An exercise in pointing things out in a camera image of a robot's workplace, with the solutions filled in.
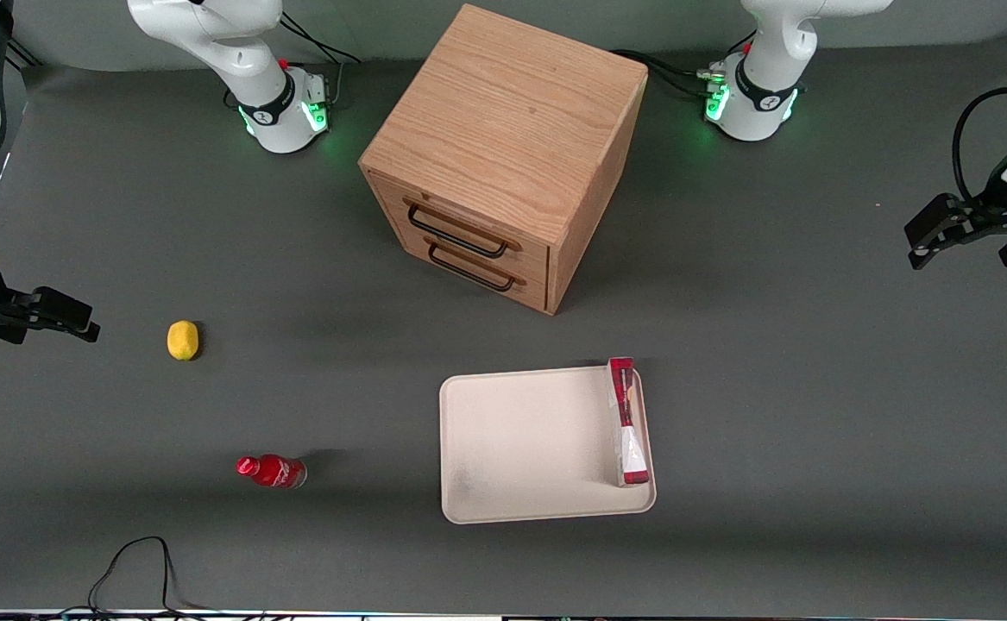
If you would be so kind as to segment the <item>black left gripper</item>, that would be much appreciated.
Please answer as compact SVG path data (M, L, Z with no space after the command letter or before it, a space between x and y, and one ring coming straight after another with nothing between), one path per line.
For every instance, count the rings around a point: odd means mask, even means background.
M1005 172L1007 154L990 172L985 188L972 201L972 209L966 201L953 194L937 194L904 225L903 231L909 244L907 259L913 270L922 270L941 251L975 241L976 232L1004 234L1007 228ZM1007 245L1000 248L998 256L1007 267Z

